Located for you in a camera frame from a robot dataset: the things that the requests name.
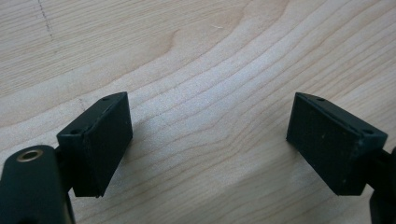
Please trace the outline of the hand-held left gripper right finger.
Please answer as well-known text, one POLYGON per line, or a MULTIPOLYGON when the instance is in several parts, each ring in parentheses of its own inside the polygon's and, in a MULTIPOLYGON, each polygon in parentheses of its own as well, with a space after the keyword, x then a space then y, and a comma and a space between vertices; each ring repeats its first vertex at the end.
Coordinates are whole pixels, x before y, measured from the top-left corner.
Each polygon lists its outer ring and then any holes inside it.
POLYGON ((315 95, 294 96, 287 141, 337 195, 360 195, 388 135, 315 95))

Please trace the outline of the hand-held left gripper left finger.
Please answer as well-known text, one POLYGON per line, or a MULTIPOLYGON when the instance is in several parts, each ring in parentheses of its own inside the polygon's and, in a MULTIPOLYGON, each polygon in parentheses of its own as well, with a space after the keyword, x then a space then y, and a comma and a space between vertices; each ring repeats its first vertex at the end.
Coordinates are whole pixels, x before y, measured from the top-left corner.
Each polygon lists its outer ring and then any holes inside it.
POLYGON ((133 139, 128 94, 103 97, 57 134, 78 197, 99 197, 133 139))

